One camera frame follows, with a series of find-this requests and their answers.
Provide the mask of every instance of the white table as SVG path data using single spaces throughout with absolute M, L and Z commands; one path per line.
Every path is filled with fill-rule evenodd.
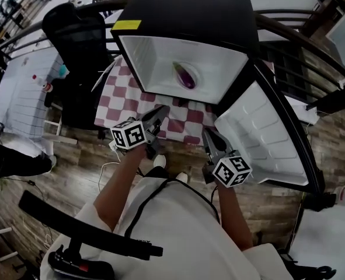
M 0 83 L 0 122 L 5 131 L 43 144 L 44 122 L 48 108 L 46 93 L 33 79 L 37 75 L 48 82 L 58 78 L 62 59 L 55 48 L 46 48 L 10 61 Z

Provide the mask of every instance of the black strap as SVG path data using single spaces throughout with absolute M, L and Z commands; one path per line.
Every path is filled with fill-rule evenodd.
M 28 191 L 24 191 L 19 207 L 41 223 L 70 237 L 71 240 L 94 248 L 142 260 L 149 260 L 150 256 L 163 255 L 161 247 L 153 246 L 146 241 L 116 235 L 84 223 L 57 210 Z
M 133 218 L 131 224 L 129 225 L 129 227 L 127 228 L 126 232 L 124 233 L 124 237 L 131 237 L 133 228 L 135 227 L 135 225 L 137 224 L 138 220 L 141 217 L 142 211 L 144 210 L 146 204 L 153 199 L 158 193 L 160 193 L 167 185 L 167 183 L 170 183 L 171 181 L 177 181 L 178 183 L 184 185 L 185 187 L 191 189 L 193 192 L 195 192 L 199 197 L 201 197 L 209 206 L 212 207 L 212 209 L 214 210 L 215 213 L 215 217 L 218 221 L 218 223 L 220 223 L 220 218 L 219 218 L 219 214 L 218 211 L 216 209 L 216 207 L 205 197 L 203 196 L 201 193 L 199 193 L 198 191 L 196 191 L 195 189 L 193 189 L 192 187 L 190 187 L 188 184 L 177 180 L 175 178 L 169 178 L 167 180 L 165 180 L 153 193 L 150 194 L 150 196 L 138 207 L 137 213 L 135 215 L 135 217 Z

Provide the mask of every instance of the black pants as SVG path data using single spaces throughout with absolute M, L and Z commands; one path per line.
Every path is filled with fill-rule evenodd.
M 166 169 L 163 167 L 157 166 L 150 170 L 145 177 L 155 177 L 160 179 L 168 179 L 169 175 Z
M 48 172 L 51 160 L 47 156 L 31 157 L 0 145 L 0 177 L 34 176 Z

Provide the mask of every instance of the shoe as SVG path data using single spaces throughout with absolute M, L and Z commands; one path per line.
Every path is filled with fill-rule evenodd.
M 166 168 L 166 157 L 164 155 L 158 155 L 156 156 L 154 160 L 153 167 L 160 166 L 162 168 Z
M 177 180 L 182 181 L 183 183 L 188 183 L 188 174 L 180 172 L 178 176 L 175 177 Z

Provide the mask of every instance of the white shirt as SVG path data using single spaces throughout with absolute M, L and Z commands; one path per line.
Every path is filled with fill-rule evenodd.
M 140 204 L 164 181 L 144 178 L 130 192 L 114 233 L 124 235 Z M 77 219 L 110 232 L 92 204 L 86 204 Z M 231 279 L 292 280 L 271 244 L 241 252 L 217 222 L 212 208 L 194 192 L 177 182 L 169 183 L 145 206 L 131 235 L 163 248 L 162 257 L 149 261 L 102 251 L 82 245 L 83 259 L 107 261 L 116 279 Z M 60 235 L 48 253 L 69 238 Z M 47 263 L 41 263 L 40 279 L 59 279 Z

